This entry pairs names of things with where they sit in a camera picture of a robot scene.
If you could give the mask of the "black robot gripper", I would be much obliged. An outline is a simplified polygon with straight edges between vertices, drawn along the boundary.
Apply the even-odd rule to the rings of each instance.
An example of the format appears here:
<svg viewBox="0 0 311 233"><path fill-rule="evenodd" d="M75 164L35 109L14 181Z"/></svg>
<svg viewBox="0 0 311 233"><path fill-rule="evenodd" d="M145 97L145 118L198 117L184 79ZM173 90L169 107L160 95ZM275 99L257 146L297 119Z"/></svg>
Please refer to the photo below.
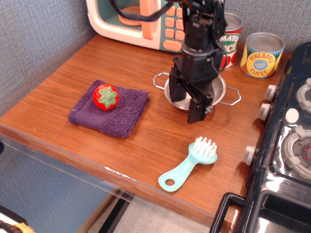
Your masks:
<svg viewBox="0 0 311 233"><path fill-rule="evenodd" d="M172 102L182 101L190 94L187 123L203 121L212 110L215 97L212 81L220 72L223 51L220 48L194 50L183 46L183 56L173 57L169 75L169 93Z"/></svg>

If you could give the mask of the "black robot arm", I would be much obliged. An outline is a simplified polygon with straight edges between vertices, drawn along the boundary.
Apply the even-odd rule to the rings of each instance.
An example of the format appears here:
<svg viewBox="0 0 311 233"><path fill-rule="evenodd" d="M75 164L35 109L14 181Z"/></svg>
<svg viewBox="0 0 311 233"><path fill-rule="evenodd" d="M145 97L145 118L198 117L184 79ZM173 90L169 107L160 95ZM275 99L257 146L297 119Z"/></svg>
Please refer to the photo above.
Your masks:
<svg viewBox="0 0 311 233"><path fill-rule="evenodd" d="M171 102L190 95L188 123L203 121L212 110L215 91L212 81L220 73L225 49L220 43L224 36L225 3L222 0L184 0L183 26L185 39L183 56L173 58L169 75Z"/></svg>

